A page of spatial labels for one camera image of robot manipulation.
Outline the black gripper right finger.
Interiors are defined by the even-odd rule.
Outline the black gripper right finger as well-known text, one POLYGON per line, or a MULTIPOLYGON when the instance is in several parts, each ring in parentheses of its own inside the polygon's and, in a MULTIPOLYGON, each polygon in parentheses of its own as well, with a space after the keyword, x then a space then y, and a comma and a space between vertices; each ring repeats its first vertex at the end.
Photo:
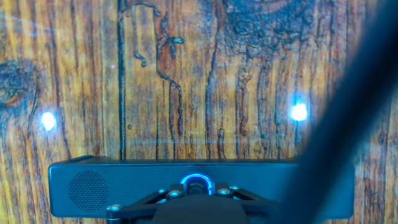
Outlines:
POLYGON ((239 207, 245 212, 249 218, 259 217, 265 222, 274 209, 274 201, 261 197, 255 193, 237 186, 229 186, 225 183, 214 184, 215 196, 227 197, 239 204, 239 207))

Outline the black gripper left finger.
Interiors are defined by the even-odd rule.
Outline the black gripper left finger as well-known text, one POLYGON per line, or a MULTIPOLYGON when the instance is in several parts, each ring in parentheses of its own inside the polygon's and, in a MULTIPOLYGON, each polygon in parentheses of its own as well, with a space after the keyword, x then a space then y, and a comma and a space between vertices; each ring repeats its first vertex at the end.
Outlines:
POLYGON ((113 204, 107 206, 106 223, 134 223, 141 218, 153 217, 162 205, 159 201, 165 200, 167 202, 183 196, 186 196, 184 185, 172 184, 169 189, 157 190, 130 205, 113 204))

